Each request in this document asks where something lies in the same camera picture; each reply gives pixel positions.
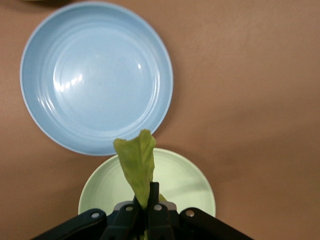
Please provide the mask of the blue plate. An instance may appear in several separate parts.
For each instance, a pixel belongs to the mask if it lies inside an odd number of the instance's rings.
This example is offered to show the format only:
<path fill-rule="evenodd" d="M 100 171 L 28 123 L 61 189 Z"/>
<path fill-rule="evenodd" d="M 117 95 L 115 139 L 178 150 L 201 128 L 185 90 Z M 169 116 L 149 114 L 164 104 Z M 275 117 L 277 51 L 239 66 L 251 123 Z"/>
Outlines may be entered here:
<path fill-rule="evenodd" d="M 158 129 L 174 76 L 162 39 L 144 19 L 116 4 L 84 1 L 35 29 L 22 54 L 20 86 L 32 119 L 51 140 L 110 156 L 115 139 Z"/>

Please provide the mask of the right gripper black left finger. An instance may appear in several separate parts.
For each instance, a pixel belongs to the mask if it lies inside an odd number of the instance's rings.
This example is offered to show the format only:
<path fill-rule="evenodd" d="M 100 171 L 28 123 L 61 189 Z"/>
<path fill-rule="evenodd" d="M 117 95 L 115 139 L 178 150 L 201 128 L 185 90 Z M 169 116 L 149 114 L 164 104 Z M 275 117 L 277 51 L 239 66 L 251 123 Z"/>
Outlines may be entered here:
<path fill-rule="evenodd" d="M 89 209 L 43 233 L 32 240 L 133 240 L 140 217 L 136 198 L 118 203 L 107 215 L 99 208 Z"/>

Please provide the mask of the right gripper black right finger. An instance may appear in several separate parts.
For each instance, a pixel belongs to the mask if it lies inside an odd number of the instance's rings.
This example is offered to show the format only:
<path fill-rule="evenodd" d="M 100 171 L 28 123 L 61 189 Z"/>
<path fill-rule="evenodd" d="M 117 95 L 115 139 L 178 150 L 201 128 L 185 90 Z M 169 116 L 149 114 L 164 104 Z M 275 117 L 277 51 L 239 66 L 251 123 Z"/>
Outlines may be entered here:
<path fill-rule="evenodd" d="M 253 240 L 208 213 L 189 207 L 177 212 L 174 203 L 160 200 L 159 183 L 150 183 L 147 205 L 148 240 Z"/>

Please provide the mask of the green lettuce leaf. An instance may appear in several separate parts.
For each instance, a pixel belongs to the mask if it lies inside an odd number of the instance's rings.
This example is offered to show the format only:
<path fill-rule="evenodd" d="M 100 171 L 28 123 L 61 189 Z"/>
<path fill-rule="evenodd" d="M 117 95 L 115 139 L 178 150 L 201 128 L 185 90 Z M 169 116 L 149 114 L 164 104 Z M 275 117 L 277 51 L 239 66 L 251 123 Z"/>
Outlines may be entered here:
<path fill-rule="evenodd" d="M 150 183 L 154 182 L 154 148 L 156 140 L 147 129 L 140 131 L 132 140 L 117 138 L 113 142 L 118 155 L 119 163 L 124 177 L 134 192 L 134 199 L 140 205 L 140 217 L 135 226 L 139 230 L 137 240 L 148 240 L 148 200 L 150 195 Z M 165 201 L 159 193 L 159 200 Z"/>

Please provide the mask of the pale green plate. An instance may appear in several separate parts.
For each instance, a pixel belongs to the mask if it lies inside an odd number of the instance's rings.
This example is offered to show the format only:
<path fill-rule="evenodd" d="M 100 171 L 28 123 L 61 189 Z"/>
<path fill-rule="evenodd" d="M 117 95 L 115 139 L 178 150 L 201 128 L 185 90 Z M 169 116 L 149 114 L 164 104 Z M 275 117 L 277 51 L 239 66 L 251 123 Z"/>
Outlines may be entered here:
<path fill-rule="evenodd" d="M 184 156 L 166 149 L 156 148 L 153 155 L 153 180 L 159 183 L 159 192 L 164 198 L 175 203 L 178 212 L 193 207 L 216 216 L 214 193 L 196 165 Z M 85 183 L 78 203 L 78 213 L 98 208 L 109 215 L 116 204 L 133 198 L 134 192 L 115 155 L 102 163 Z"/>

